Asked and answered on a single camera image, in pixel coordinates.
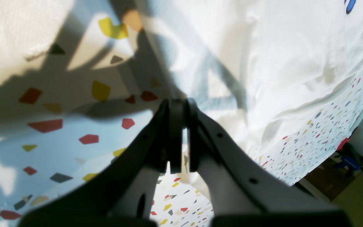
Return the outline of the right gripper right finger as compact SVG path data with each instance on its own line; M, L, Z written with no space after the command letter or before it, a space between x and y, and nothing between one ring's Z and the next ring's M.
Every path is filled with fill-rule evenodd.
M337 206L290 187L251 160L228 133L186 101L190 171L206 183L212 227L351 227Z

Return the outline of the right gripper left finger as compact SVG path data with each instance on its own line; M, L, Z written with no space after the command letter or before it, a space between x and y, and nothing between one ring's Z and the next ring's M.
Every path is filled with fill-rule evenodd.
M183 102L165 100L127 149L83 186L26 214L20 227L155 227L157 180L182 170Z

